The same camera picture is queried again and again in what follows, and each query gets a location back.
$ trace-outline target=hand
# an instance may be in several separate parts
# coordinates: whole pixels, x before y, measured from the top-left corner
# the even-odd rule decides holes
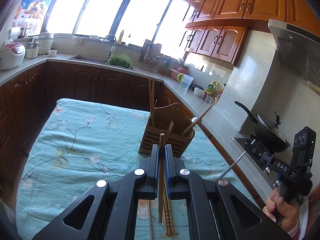
[[[293,205],[289,205],[286,201],[284,201],[283,197],[280,196],[278,188],[275,188],[273,192],[271,192],[270,197],[268,197],[266,206],[262,211],[274,222],[276,222],[276,218],[272,213],[277,208],[278,212],[284,217],[281,222],[281,228],[289,233],[298,223],[299,211],[297,206],[297,202],[295,202]]]

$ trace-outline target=sink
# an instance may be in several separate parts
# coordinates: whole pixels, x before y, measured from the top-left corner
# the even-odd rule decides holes
[[[108,60],[105,59],[105,58],[90,57],[90,56],[83,56],[83,55],[78,55],[78,56],[72,57],[70,59],[88,61],[88,62],[95,62],[95,63],[100,63],[100,64],[105,64],[105,63],[108,62]]]
[[[75,56],[75,57],[71,57],[71,58],[69,58],[69,59],[79,60],[79,61],[86,61],[86,62],[94,62],[94,63],[104,64],[104,65],[106,65],[106,66],[123,68],[123,69],[127,69],[127,70],[130,70],[130,71],[134,71],[134,69],[133,69],[132,67],[131,67],[131,68],[125,68],[125,67],[121,67],[121,66],[109,65],[109,64],[108,64],[108,60],[105,59],[105,58],[78,55],[78,56]]]

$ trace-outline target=green basket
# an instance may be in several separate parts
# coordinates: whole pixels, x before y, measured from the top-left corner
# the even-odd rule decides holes
[[[132,60],[130,59],[130,57],[128,57],[125,54],[114,54],[109,58],[109,62],[110,60],[116,59],[116,58],[126,61],[128,64],[130,64],[130,68],[132,67]]]

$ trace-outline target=rice cooker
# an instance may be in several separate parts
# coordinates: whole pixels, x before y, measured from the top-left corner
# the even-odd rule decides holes
[[[23,61],[26,48],[18,42],[4,45],[0,48],[0,70],[11,69]]]

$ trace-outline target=countertop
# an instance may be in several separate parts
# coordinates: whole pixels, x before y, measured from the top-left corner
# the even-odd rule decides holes
[[[179,83],[173,80],[169,76],[160,75],[157,72],[152,72],[148,69],[142,69],[138,66],[133,66],[135,71],[130,71],[126,69],[121,69],[117,67],[111,67],[98,63],[90,63],[84,61],[71,60],[69,58],[76,56],[75,54],[65,54],[57,53],[54,57],[49,57],[48,55],[41,55],[34,59],[24,59],[23,62],[10,70],[0,71],[0,86],[5,84],[7,81],[11,80],[20,73],[33,68],[39,64],[45,63],[47,61],[61,62],[61,63],[71,63],[76,65],[86,65],[98,68],[104,68],[109,70],[114,70],[123,73],[129,73],[132,75],[144,77],[144,78],[155,78],[156,81],[163,82],[164,85],[169,88],[186,107],[195,115],[199,116],[207,107],[208,104],[201,100],[193,94],[192,91],[185,91],[179,89]],[[210,133],[218,140],[218,142],[223,146],[223,148],[229,153],[229,155],[236,160],[242,151],[240,148],[232,141],[233,137],[243,138],[244,135],[238,133],[228,122],[223,119],[213,108],[204,116],[202,119],[202,124],[210,131]],[[263,175],[255,167],[255,165],[250,161],[250,159],[245,155],[238,163],[239,168],[243,171],[245,176],[249,179],[253,187],[257,190],[263,201],[266,201],[272,188],[265,180]]]

